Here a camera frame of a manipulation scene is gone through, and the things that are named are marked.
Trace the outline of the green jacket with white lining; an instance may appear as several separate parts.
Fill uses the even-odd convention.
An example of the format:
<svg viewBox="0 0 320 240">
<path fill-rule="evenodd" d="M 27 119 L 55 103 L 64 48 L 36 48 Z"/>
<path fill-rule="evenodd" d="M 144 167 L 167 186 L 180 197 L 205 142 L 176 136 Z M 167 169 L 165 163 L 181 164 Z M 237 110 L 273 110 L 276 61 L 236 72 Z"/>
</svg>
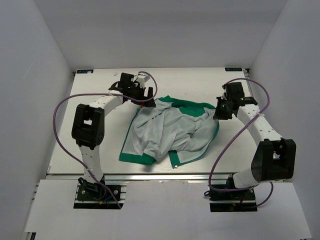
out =
<svg viewBox="0 0 320 240">
<path fill-rule="evenodd" d="M 169 157 L 172 168 L 200 160 L 218 135 L 215 106 L 168 96 L 137 109 L 119 161 L 151 166 Z"/>
</svg>

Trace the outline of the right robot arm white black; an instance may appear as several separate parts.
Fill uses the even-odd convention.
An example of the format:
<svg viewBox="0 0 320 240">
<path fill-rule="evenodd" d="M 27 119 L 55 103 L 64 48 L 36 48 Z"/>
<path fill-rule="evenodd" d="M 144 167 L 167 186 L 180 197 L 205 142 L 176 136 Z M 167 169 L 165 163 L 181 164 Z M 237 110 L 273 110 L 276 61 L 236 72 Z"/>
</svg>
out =
<svg viewBox="0 0 320 240">
<path fill-rule="evenodd" d="M 229 176 L 221 191 L 236 200 L 244 191 L 260 183 L 291 179 L 297 151 L 295 141 L 276 132 L 264 116 L 267 108 L 259 108 L 252 96 L 245 96 L 241 78 L 228 81 L 222 88 L 224 93 L 217 98 L 214 119 L 239 119 L 244 127 L 236 136 L 247 130 L 257 149 L 250 167 Z"/>
</svg>

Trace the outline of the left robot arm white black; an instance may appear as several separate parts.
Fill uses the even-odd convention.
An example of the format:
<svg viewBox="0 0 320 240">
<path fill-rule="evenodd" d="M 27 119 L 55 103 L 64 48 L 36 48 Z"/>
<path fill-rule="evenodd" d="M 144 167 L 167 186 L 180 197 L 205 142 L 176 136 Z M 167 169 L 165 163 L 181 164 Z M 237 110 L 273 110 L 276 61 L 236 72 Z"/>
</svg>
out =
<svg viewBox="0 0 320 240">
<path fill-rule="evenodd" d="M 133 104 L 154 108 L 157 89 L 146 87 L 146 82 L 153 77 L 140 71 L 136 75 L 122 73 L 120 80 L 113 83 L 98 100 L 76 107 L 71 136 L 78 145 L 84 167 L 83 182 L 91 184 L 88 193 L 99 200 L 105 196 L 104 174 L 100 160 L 100 144 L 105 136 L 105 117 L 114 109 L 131 101 Z"/>
</svg>

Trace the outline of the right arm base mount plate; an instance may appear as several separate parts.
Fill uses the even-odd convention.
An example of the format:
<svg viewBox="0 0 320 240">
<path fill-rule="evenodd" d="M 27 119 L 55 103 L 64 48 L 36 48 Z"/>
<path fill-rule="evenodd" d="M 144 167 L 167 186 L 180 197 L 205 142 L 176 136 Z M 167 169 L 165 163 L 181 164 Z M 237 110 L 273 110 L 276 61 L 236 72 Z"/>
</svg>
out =
<svg viewBox="0 0 320 240">
<path fill-rule="evenodd" d="M 253 189 L 236 190 L 234 174 L 230 174 L 224 181 L 211 180 L 211 187 L 204 192 L 209 200 L 212 213 L 240 213 L 257 212 L 256 196 Z"/>
</svg>

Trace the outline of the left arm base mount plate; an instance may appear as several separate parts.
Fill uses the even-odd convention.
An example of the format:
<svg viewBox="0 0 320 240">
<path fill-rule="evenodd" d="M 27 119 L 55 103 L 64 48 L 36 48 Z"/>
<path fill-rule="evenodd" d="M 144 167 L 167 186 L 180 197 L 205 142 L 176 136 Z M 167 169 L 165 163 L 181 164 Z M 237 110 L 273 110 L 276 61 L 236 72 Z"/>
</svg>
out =
<svg viewBox="0 0 320 240">
<path fill-rule="evenodd" d="M 83 177 L 78 179 L 75 193 L 74 209 L 87 210 L 120 210 L 125 202 L 127 184 L 126 183 L 110 183 L 106 185 L 112 193 L 99 185 L 98 183 L 90 183 Z"/>
</svg>

